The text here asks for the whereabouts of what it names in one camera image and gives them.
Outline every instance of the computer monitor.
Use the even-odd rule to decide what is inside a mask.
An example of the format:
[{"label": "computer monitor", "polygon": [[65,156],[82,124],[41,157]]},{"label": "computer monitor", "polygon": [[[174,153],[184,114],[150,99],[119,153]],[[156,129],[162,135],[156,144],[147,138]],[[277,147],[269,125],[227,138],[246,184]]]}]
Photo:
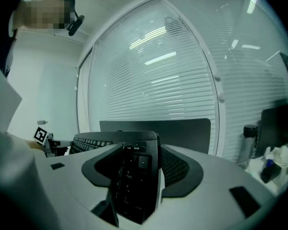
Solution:
[{"label": "computer monitor", "polygon": [[207,118],[162,121],[100,121],[102,132],[154,131],[161,144],[179,146],[208,154],[211,122]]}]

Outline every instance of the ergonomic keyboard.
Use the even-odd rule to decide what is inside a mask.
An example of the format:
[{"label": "ergonomic keyboard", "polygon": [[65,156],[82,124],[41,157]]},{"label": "ergonomic keyboard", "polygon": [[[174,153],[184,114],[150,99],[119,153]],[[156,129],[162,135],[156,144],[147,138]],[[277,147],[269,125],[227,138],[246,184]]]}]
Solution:
[{"label": "ergonomic keyboard", "polygon": [[[105,171],[104,175],[111,179],[110,188],[116,212],[141,224],[156,207],[161,166],[158,159],[159,137],[154,132],[82,133],[75,136],[69,154],[113,144],[121,147],[121,153],[116,153],[99,165],[102,167],[101,174]],[[96,164],[82,170],[88,179],[92,175],[92,168],[98,167]]]}]

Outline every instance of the headset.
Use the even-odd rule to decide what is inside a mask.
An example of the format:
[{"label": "headset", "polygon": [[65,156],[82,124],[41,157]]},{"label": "headset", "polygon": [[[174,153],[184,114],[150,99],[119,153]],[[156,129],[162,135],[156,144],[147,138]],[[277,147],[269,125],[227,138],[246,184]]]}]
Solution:
[{"label": "headset", "polygon": [[70,6],[74,9],[74,13],[76,15],[76,20],[74,22],[70,23],[70,25],[66,29],[68,31],[69,36],[73,36],[76,33],[76,31],[82,25],[82,23],[85,19],[84,15],[78,16],[76,9],[75,9],[75,3],[76,3],[76,0],[70,0]]}]

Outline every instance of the white wall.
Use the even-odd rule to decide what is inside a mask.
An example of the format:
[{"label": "white wall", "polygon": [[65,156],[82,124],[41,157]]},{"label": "white wall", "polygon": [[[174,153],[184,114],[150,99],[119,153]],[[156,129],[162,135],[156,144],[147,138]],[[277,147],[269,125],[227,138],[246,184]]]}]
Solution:
[{"label": "white wall", "polygon": [[76,65],[82,45],[51,35],[19,32],[8,82],[22,97],[8,132],[32,140],[38,120],[57,139],[78,132]]}]

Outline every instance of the black pad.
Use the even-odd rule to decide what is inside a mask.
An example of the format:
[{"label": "black pad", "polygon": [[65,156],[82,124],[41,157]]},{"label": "black pad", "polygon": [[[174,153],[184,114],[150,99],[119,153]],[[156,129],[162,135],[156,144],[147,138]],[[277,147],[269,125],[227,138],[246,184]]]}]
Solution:
[{"label": "black pad", "polygon": [[165,177],[162,198],[185,197],[203,179],[203,169],[197,161],[165,145],[161,145],[161,168]]},{"label": "black pad", "polygon": [[251,216],[260,208],[259,204],[243,186],[231,188],[230,192],[246,217]]},{"label": "black pad", "polygon": [[56,170],[56,169],[62,168],[62,167],[64,167],[64,166],[65,166],[65,165],[62,164],[62,163],[55,163],[55,164],[52,164],[52,165],[51,165],[51,168],[52,168],[53,170]]}]

